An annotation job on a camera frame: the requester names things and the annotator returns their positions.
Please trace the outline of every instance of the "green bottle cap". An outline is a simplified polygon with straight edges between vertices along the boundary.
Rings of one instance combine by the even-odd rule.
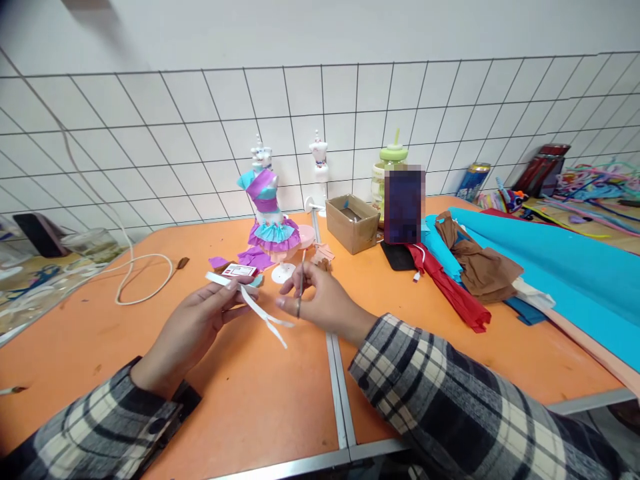
[[[387,148],[380,150],[380,160],[402,162],[409,155],[409,150],[398,144],[400,129],[395,131],[395,141],[387,145]]]

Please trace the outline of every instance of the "left hand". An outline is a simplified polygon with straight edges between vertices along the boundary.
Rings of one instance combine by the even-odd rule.
[[[226,287],[209,283],[182,300],[149,352],[131,369],[134,384],[170,399],[211,348],[222,326],[251,310],[246,305],[234,307],[244,303],[238,283],[252,281],[252,277],[234,277]]]

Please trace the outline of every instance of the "plaid sleeve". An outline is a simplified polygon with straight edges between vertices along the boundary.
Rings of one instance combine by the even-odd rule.
[[[138,360],[58,412],[0,469],[19,479],[132,478],[175,432],[181,410],[133,384],[129,372]]]
[[[637,478],[592,428],[390,314],[378,319],[349,372],[420,466],[446,478]],[[413,474],[425,475],[418,466]]]

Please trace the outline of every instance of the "brown fabric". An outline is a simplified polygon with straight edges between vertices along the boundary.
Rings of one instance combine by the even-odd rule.
[[[516,290],[511,284],[524,272],[520,265],[493,249],[478,245],[453,221],[449,211],[438,215],[435,228],[462,267],[462,283],[480,303],[515,296]]]

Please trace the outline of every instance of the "hand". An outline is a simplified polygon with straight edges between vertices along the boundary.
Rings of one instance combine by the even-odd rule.
[[[280,288],[280,294],[286,295],[295,287],[293,298],[280,297],[276,300],[276,305],[288,314],[296,316],[300,302],[300,318],[359,347],[367,338],[377,317],[351,300],[338,280],[327,272],[309,262],[305,262],[304,272],[304,288],[315,287],[312,300],[299,299],[302,267],[298,266],[291,278]]]
[[[134,384],[170,399],[211,348],[222,326],[251,310],[246,305],[234,307],[244,303],[238,283],[252,281],[252,277],[234,277],[226,287],[209,283],[182,300],[149,352],[131,369]]]

